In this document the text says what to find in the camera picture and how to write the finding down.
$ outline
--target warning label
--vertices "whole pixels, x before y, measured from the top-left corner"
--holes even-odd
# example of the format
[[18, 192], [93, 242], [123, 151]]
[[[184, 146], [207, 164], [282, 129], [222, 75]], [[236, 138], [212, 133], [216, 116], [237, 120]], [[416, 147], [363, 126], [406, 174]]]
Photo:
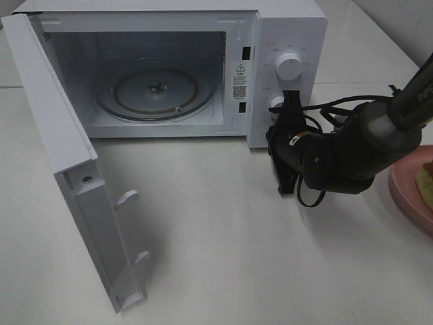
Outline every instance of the warning label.
[[232, 89], [234, 100], [245, 100], [248, 95], [248, 81], [250, 79], [249, 61], [235, 61], [232, 63]]

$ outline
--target power knob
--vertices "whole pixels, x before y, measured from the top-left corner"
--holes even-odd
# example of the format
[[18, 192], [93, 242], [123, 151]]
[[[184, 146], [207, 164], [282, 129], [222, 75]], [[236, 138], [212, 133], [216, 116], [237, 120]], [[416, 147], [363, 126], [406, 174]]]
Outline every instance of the power knob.
[[285, 81], [298, 78], [302, 73], [303, 65], [302, 56], [295, 51], [285, 52], [278, 56], [275, 61], [278, 77]]

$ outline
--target table surface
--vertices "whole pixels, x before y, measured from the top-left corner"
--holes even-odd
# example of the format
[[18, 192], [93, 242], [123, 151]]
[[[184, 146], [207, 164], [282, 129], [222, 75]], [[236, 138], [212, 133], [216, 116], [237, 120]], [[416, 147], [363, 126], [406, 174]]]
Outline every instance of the table surface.
[[[417, 67], [354, 3], [319, 2], [312, 103], [405, 85]], [[388, 171], [304, 209], [238, 138], [93, 142], [110, 195], [139, 191], [119, 222], [152, 252], [148, 300], [116, 315], [19, 86], [0, 32], [0, 324], [432, 323], [433, 241], [395, 207]]]

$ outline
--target qr code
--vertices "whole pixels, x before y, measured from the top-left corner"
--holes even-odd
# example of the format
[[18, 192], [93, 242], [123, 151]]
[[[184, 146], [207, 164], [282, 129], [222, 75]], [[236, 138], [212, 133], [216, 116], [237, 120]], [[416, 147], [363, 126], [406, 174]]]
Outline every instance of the qr code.
[[246, 86], [233, 86], [233, 98], [244, 98], [246, 96]]

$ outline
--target sticker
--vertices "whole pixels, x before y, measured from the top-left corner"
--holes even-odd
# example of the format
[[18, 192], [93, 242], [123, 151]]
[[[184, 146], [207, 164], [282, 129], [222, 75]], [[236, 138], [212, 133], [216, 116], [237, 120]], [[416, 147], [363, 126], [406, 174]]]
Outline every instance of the sticker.
[[308, 131], [303, 131], [303, 132], [301, 132], [301, 133], [298, 133], [297, 135], [295, 135], [294, 137], [292, 137], [291, 139], [290, 139], [290, 141], [289, 141], [289, 146], [294, 146], [295, 144], [296, 144], [296, 142], [298, 142], [298, 140], [301, 138], [301, 137], [303, 137], [303, 136], [305, 136], [305, 135], [307, 135], [307, 134], [310, 134], [311, 132], [308, 132]]
[[232, 97], [234, 100], [245, 100], [248, 96], [250, 79], [250, 61], [234, 61], [231, 63]]

